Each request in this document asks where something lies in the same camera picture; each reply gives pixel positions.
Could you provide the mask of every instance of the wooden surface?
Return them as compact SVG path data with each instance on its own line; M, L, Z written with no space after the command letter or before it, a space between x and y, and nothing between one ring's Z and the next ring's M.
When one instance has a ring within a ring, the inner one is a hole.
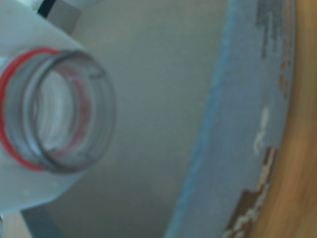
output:
M294 85L275 177L252 238L317 238L317 1L297 0Z

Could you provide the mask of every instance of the white panel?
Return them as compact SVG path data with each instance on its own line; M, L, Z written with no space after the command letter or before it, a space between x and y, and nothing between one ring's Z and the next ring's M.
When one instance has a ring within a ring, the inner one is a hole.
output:
M34 11L37 11L44 0L18 0L18 1L23 3L26 6L31 7Z

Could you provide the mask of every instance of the white plastic holder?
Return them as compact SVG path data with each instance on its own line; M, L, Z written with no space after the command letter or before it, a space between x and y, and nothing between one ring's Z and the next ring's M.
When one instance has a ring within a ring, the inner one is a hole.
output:
M0 68L19 49L33 47L83 50L80 44L31 9L14 0L1 0ZM0 214L50 202L84 174L85 172L70 175L37 172L23 167L5 154L0 154Z

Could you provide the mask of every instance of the rust stain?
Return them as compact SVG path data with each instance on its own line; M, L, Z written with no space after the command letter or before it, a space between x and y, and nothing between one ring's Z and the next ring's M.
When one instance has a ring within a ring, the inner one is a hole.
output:
M278 150L267 147L256 191L244 190L222 238L248 238L263 205Z

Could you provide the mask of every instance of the gray surface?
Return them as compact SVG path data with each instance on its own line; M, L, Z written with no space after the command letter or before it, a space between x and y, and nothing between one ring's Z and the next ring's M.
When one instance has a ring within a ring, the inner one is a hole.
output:
M74 30L106 66L118 121L107 156L46 208L67 238L161 238L190 161L226 1L107 0Z
M73 31L79 16L80 10L63 0L56 0L47 19L56 27L70 34Z

